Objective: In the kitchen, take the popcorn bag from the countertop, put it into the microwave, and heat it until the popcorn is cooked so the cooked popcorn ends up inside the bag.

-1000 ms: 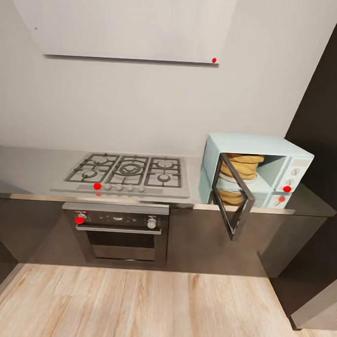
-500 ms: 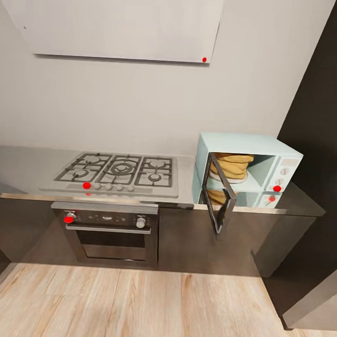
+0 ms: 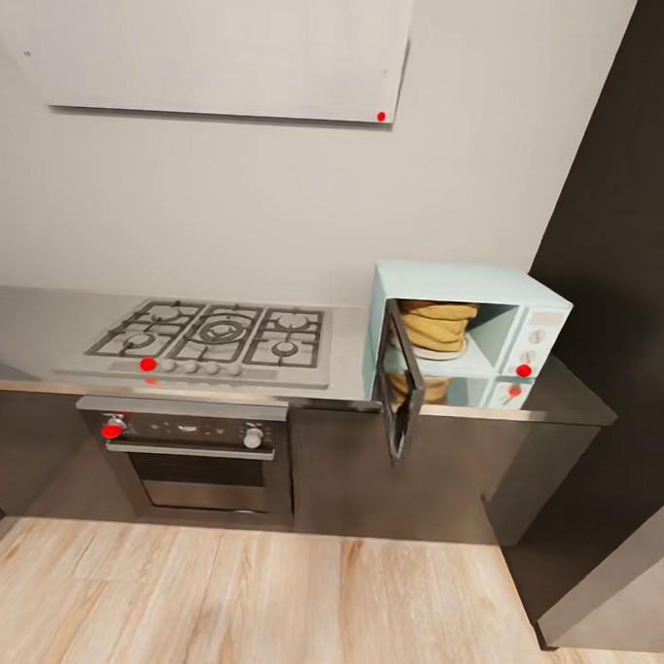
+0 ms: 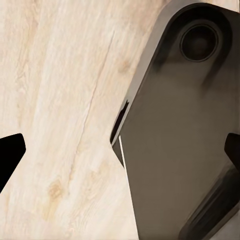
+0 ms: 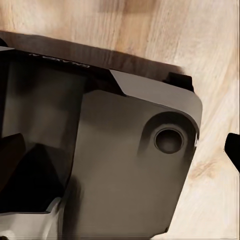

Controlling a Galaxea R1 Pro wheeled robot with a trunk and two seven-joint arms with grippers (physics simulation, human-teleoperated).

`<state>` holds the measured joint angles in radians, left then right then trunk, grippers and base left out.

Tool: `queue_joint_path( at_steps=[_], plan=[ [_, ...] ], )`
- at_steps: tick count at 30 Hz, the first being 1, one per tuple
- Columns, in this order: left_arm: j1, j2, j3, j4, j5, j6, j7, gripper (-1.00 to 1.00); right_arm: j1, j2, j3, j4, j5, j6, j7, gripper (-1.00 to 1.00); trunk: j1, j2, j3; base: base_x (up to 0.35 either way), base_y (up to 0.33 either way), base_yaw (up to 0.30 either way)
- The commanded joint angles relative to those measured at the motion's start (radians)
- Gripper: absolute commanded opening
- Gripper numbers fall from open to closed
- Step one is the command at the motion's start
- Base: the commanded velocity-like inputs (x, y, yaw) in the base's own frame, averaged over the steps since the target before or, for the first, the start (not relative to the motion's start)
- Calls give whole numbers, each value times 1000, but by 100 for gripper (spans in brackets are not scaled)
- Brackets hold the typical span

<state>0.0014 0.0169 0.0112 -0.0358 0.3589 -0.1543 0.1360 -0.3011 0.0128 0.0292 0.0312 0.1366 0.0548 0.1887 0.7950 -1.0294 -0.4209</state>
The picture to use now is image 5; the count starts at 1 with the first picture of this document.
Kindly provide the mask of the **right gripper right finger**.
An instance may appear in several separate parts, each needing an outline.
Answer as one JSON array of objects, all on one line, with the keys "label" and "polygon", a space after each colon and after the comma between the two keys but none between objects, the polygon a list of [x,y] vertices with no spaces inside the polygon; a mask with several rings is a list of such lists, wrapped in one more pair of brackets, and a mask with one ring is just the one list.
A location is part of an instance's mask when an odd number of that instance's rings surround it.
[{"label": "right gripper right finger", "polygon": [[225,142],[224,150],[240,172],[240,134],[229,133]]}]

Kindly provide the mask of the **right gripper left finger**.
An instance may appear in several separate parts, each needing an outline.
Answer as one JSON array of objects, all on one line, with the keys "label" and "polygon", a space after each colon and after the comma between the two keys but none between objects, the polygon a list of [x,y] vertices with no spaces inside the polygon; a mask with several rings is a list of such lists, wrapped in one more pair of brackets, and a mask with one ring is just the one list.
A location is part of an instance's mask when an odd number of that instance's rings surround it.
[{"label": "right gripper left finger", "polygon": [[21,133],[0,138],[0,193],[14,173],[26,152]]}]

